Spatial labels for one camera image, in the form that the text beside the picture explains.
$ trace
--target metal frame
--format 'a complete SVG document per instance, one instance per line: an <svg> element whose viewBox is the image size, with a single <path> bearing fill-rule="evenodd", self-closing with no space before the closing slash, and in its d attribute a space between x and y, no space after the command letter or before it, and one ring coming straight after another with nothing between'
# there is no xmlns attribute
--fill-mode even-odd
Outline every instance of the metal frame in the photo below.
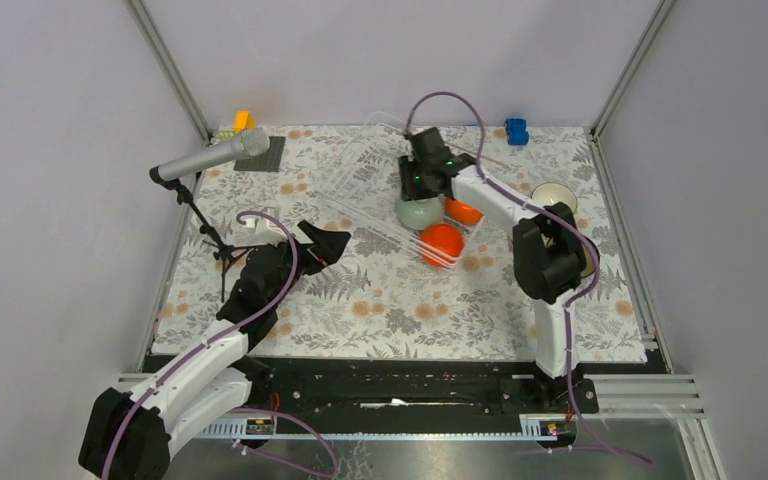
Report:
<svg viewBox="0 0 768 480"><path fill-rule="evenodd" d="M198 194L198 189L201 187L201 178L192 176L184 177L181 179L181 183L184 184L193 195ZM187 233L187 227L190 225L190 217L192 216L192 209L187 208L184 205L180 206L177 219L175 220L175 234L173 237L172 249L169 251L169 256L166 258L166 264L163 267L163 276L160 283L160 287L157 290L157 294L154 296L154 303L152 303L152 310L149 312L149 318L146 331L143 334L143 342L140 347L139 357L137 358L136 368L134 371L141 372L145 363L146 355L151 348L152 340L154 339L155 327L157 326L158 318L157 314L160 309L163 308L163 304L166 301L166 295L169 292L170 281L172 275L175 273L175 267L178 266L178 257L181 254L181 249L184 247L184 235Z"/></svg>
<svg viewBox="0 0 768 480"><path fill-rule="evenodd" d="M143 33L146 44L148 44L148 47L154 54L160 70L163 71L163 74L169 81L169 86L172 87L172 91L175 92L175 96L181 102L184 113L187 114L187 118L189 118L193 128L196 129L204 144L207 145L210 142L210 127L201 113L201 108L199 108L198 103L193 98L193 94L187 88L187 84L184 82L178 66L175 65L175 61L172 59L172 55L169 53L163 37L160 36L160 32L157 30L157 26L154 24L154 20L151 18L145 2L143 0L127 0L125 4L128 6L128 10L131 11L137 27Z"/></svg>
<svg viewBox="0 0 768 480"><path fill-rule="evenodd" d="M608 96L607 103L602 107L599 117L597 117L596 122L593 124L590 133L594 137L599 138L602 135L602 132L605 131L605 127L611 120L611 116L614 114L617 105L619 105L626 89L634 79L637 69L640 68L640 64L643 62L646 54L649 53L649 48L652 46L652 43L658 36L658 32L661 31L661 27L664 25L664 22L667 21L667 17L669 17L670 12L677 2L678 0L661 0L661 3L658 4L655 13L652 14L652 18L649 19L649 24L646 25L646 29L643 31L643 35L637 42L637 46L634 48L631 58L628 59L628 63L626 63L622 74L620 74L617 84L614 85L614 89Z"/></svg>
<svg viewBox="0 0 768 480"><path fill-rule="evenodd" d="M154 54L161 70L169 81L172 90L181 103L184 112L204 141L209 144L211 140L210 128L205 120L201 109L192 96L186 85L180 71L178 70L172 55L169 53L163 38L161 37L157 26L155 25L148 8L143 0L127 0L126 5L131 11L135 22ZM597 120L589 130L589 148L594 160L594 166L597 176L602 185L602 190L606 198L608 214L610 221L617 232L618 241L621 245L622 262L625 271L629 275L629 290L632 293L632 300L641 319L641 333L644 345L647 350L659 350L667 371L672 371L672 360L666 348L666 344L658 337L660 331L660 322L651 302L651 295L646 283L646 279L641 269L640 258L634 245L631 233L626 228L625 216L622 205L616 194L608 162L605 158L605 152L601 145L600 137L610 122L611 117L622 100L623 95L631 84L635 74L643 62L646 54L649 52L652 43L660 32L663 24L668 18L677 0L661 0L643 35L641 36L634 53L625 65L620 78L614 86L605 106L602 108ZM172 276L177 263L178 253L182 247L182 239L189 225L190 213L187 209L182 212L177 221L175 246L170 252L164 270L164 281L158 291L153 305L156 313L157 307L163 301L168 290L168 281ZM143 361L153 337L155 327L155 315L152 315L154 321L146 331L143 341L143 348L140 355L138 370L142 369ZM119 376L117 387L120 390L127 390L130 385L146 378L148 374L122 374ZM599 403L602 411L596 415L588 417L609 419L609 418L627 418L627 419L653 419L653 418L673 418L676 422L691 462L694 475L697 478L705 479L725 479L722 463L719 455L711 442L710 427L707 416L705 415L702 401L699 398L696 384L690 375L649 375L649 374L619 374L619 375L588 375L593 380L596 393L599 396ZM228 421L232 416L226 416L217 420L217 426L214 427L214 437L217 431L221 430L221 422ZM534 417L523 416L521 422L523 425L523 435L508 435L499 437L492 434L461 436L465 440L499 440L509 438L512 440L522 440L528 435L528 425ZM308 438L306 435L288 435L293 438ZM366 438L364 435L338 435L340 439L373 439ZM438 440L441 437L436 435L413 435L413 436L376 436L375 439L412 439L412 440Z"/></svg>
<svg viewBox="0 0 768 480"><path fill-rule="evenodd" d="M669 350L666 343L658 337L658 332L661 331L661 323L651 301L651 294L649 293L646 278L643 275L637 248L631 232L626 226L622 204L617 196L613 176L611 176L610 167L608 167L608 162L605 160L601 142L598 138L594 139L591 137L589 144L593 163L596 167L596 176L602 186L605 204L608 207L608 218L614 231L617 233L617 241L620 244L620 260L622 261L623 269L628 275L627 280L629 282L631 300L641 320L640 330L643 340L650 348L657 346L664 357L664 362L667 364L667 371L672 372L673 363Z"/></svg>

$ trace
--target yellow block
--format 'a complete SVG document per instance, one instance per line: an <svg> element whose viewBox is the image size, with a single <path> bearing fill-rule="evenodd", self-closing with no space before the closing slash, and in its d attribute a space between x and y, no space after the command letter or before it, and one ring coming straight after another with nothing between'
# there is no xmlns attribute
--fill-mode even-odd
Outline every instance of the yellow block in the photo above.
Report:
<svg viewBox="0 0 768 480"><path fill-rule="evenodd" d="M234 135L240 133L243 130L254 128L257 125L254 124L254 119L248 110L240 110L237 112L237 118L234 120Z"/></svg>

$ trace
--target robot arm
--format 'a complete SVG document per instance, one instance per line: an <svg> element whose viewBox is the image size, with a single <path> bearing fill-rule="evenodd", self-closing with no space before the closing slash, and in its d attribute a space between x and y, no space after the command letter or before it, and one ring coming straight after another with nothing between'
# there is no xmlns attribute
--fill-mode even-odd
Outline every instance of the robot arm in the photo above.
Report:
<svg viewBox="0 0 768 480"><path fill-rule="evenodd" d="M192 346L130 391L109 388L99 395L78 458L82 467L101 477L123 418L149 390L154 393L126 426L114 456L111 479L162 478L172 457L190 439L229 410L270 389L264 374L268 368L246 354L275 324L277 305L240 330L212 343L208 339L264 308L288 280L294 284L302 275L319 273L336 263L351 237L347 232L320 230L306 221L299 223L299 229L311 243L284 237L274 245L252 248L217 319ZM292 271L289 242L295 242L299 252L292 279L288 278ZM172 369L174 374L167 375Z"/></svg>
<svg viewBox="0 0 768 480"><path fill-rule="evenodd" d="M402 200L443 194L477 209L509 234L514 276L523 292L534 299L537 365L550 379L564 376L566 328L561 305L581 284L586 265L581 242L560 225L526 209L528 197L492 176L482 178L475 159L466 153L452 154L436 128L411 135L408 140L413 158L399 159ZM507 195L488 185L488 181ZM567 205L558 203L546 209L575 226ZM575 350L572 358L571 370L578 364Z"/></svg>

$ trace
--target blue toy block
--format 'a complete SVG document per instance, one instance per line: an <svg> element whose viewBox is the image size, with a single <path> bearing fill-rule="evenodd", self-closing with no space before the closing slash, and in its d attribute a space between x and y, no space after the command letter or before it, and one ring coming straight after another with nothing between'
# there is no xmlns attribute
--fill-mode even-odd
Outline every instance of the blue toy block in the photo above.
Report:
<svg viewBox="0 0 768 480"><path fill-rule="evenodd" d="M505 120L505 133L508 134L508 145L528 145L528 132L525 130L524 118L509 118Z"/></svg>

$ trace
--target white bowl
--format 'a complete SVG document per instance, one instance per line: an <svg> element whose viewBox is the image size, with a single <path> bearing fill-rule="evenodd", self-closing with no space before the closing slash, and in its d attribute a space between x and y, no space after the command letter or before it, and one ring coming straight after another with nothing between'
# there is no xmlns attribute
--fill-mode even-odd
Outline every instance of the white bowl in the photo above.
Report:
<svg viewBox="0 0 768 480"><path fill-rule="evenodd" d="M549 207L558 202L563 202L570 207L572 213L575 213L578 209L578 199L575 198L575 194L572 193L572 190L560 183L544 183L538 185L537 188L531 192L531 199L534 200L534 203L543 207Z"/></svg>

